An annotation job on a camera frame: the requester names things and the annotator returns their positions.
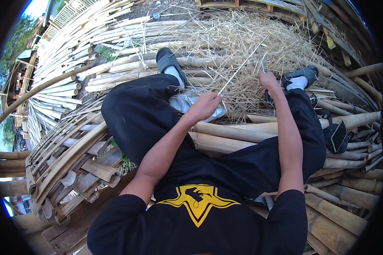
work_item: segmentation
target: yellow star logo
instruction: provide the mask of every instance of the yellow star logo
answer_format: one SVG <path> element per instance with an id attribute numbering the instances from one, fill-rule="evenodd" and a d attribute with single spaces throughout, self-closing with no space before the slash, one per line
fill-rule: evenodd
<path id="1" fill-rule="evenodd" d="M 227 208 L 237 203 L 217 195 L 217 188 L 206 184 L 191 184 L 176 187 L 177 198 L 160 201 L 174 207 L 184 205 L 196 227 L 200 227 L 212 207 Z"/>

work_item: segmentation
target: dirt ground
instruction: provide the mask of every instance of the dirt ground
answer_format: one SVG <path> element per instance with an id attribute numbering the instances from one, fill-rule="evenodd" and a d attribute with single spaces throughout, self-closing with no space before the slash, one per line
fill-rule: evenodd
<path id="1" fill-rule="evenodd" d="M 141 0 L 134 7 L 131 13 L 118 17 L 117 20 L 134 19 L 144 16 L 152 16 L 154 13 L 159 13 L 160 17 L 154 21 L 167 21 L 167 20 L 188 20 L 190 18 L 189 12 L 194 12 L 197 9 L 196 0 Z M 88 64 L 104 64 L 106 58 L 99 56 L 98 58 L 88 61 Z M 88 81 L 95 78 L 95 74 L 87 76 L 83 81 L 80 81 L 82 88 L 80 89 L 77 99 L 88 100 L 95 97 L 96 93 L 88 93 L 85 87 Z"/>

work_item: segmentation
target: wooden pallet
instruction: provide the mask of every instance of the wooden pallet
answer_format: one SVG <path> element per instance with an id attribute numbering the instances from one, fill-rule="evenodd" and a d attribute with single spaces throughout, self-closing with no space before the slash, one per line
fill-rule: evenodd
<path id="1" fill-rule="evenodd" d="M 209 1 L 196 0 L 200 10 L 205 9 L 241 9 L 270 14 L 289 23 L 300 23 L 306 20 L 306 10 L 299 0 L 230 0 Z"/>

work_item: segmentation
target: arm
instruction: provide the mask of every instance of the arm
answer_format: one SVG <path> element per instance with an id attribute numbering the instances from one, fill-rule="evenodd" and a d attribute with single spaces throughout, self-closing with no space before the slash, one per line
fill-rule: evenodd
<path id="1" fill-rule="evenodd" d="M 281 164 L 281 180 L 279 182 L 278 195 L 291 189 L 303 193 L 303 148 L 298 127 L 291 114 L 282 87 L 277 82 L 274 74 L 261 73 L 259 78 L 263 93 L 267 89 L 270 96 L 274 99 L 278 116 L 278 150 Z"/>
<path id="2" fill-rule="evenodd" d="M 120 195 L 132 194 L 147 205 L 155 185 L 166 174 L 187 132 L 200 120 L 208 119 L 217 109 L 223 96 L 214 92 L 202 94 L 179 122 L 164 135 L 143 157 L 138 172 Z"/>

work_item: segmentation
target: white sock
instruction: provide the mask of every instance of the white sock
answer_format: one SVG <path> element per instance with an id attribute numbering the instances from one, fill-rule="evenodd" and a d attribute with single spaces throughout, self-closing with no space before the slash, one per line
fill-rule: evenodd
<path id="1" fill-rule="evenodd" d="M 290 80 L 292 83 L 287 86 L 287 90 L 290 89 L 302 89 L 304 90 L 308 84 L 308 79 L 305 76 L 299 76 Z"/>
<path id="2" fill-rule="evenodd" d="M 175 77 L 179 80 L 180 87 L 181 87 L 182 89 L 184 89 L 184 83 L 183 83 L 182 79 L 180 79 L 180 74 L 179 74 L 179 72 L 176 70 L 176 68 L 175 68 L 174 66 L 168 66 L 168 67 L 166 67 L 166 68 L 163 70 L 163 73 L 164 73 L 164 74 L 170 74 L 170 75 L 175 76 Z"/>

